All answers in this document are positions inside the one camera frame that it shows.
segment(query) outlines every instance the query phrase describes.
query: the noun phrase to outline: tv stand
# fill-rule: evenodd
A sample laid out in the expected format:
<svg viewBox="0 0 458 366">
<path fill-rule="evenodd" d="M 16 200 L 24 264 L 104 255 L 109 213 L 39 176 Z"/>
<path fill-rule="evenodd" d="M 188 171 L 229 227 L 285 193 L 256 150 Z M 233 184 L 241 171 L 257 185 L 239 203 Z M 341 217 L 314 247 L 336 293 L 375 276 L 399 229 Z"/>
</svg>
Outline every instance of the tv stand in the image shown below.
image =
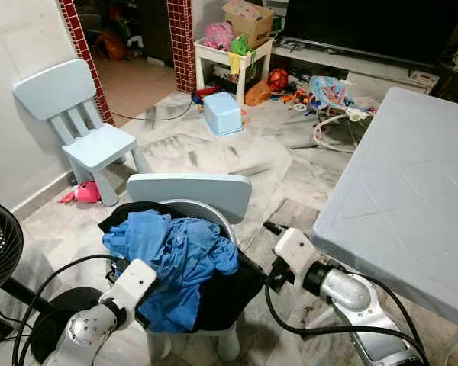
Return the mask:
<svg viewBox="0 0 458 366">
<path fill-rule="evenodd" d="M 398 86 L 429 94 L 436 82 L 419 82 L 414 80 L 414 69 L 389 65 L 380 61 L 353 57 L 340 52 L 329 53 L 307 47 L 304 43 L 294 42 L 275 45 L 272 53 L 290 59 L 299 59 L 319 65 L 326 65 L 348 71 L 348 90 L 353 97 L 367 96 L 381 102 L 392 86 Z"/>
</svg>

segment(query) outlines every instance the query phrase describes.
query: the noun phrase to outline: television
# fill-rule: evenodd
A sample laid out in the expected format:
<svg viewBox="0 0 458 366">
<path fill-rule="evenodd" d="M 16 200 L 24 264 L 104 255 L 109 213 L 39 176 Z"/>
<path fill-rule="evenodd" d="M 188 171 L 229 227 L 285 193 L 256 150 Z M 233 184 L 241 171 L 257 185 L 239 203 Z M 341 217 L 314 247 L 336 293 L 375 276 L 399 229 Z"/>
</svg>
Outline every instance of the television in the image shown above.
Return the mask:
<svg viewBox="0 0 458 366">
<path fill-rule="evenodd" d="M 458 24 L 458 0 L 289 0 L 284 35 L 316 46 L 432 66 Z"/>
</svg>

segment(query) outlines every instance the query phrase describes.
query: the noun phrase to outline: blue cloth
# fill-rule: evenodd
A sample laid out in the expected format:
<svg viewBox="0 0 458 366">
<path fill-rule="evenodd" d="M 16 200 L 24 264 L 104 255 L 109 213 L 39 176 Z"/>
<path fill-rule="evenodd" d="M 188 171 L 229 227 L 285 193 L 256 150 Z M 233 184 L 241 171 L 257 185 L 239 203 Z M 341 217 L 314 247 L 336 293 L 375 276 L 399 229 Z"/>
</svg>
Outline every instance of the blue cloth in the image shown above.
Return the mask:
<svg viewBox="0 0 458 366">
<path fill-rule="evenodd" d="M 139 311 L 154 332 L 191 331 L 197 317 L 200 283 L 215 271 L 232 275 L 238 268 L 237 247 L 221 236 L 219 225 L 195 218 L 171 219 L 155 210 L 130 212 L 103 237 L 114 255 L 138 258 L 159 282 Z"/>
</svg>

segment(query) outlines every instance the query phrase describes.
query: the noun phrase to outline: pink bag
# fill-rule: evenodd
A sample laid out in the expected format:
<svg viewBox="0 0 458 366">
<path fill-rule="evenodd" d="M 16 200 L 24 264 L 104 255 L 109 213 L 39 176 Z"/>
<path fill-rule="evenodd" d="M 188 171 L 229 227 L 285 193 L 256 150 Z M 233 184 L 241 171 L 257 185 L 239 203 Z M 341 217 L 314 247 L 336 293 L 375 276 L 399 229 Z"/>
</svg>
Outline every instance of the pink bag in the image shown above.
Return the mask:
<svg viewBox="0 0 458 366">
<path fill-rule="evenodd" d="M 212 23 L 205 28 L 204 45 L 207 47 L 228 51 L 233 39 L 232 27 L 226 21 Z"/>
</svg>

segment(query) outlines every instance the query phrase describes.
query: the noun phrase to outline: green bag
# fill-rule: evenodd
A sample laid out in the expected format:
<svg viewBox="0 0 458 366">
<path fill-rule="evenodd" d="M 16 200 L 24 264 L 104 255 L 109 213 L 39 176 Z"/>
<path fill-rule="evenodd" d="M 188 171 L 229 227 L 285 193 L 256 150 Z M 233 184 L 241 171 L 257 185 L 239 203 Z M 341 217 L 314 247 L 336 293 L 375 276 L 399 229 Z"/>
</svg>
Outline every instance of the green bag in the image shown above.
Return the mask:
<svg viewBox="0 0 458 366">
<path fill-rule="evenodd" d="M 231 52 L 241 56 L 246 56 L 248 52 L 251 52 L 250 79 L 254 78 L 256 75 L 256 51 L 247 45 L 247 37 L 244 34 L 231 42 Z"/>
</svg>

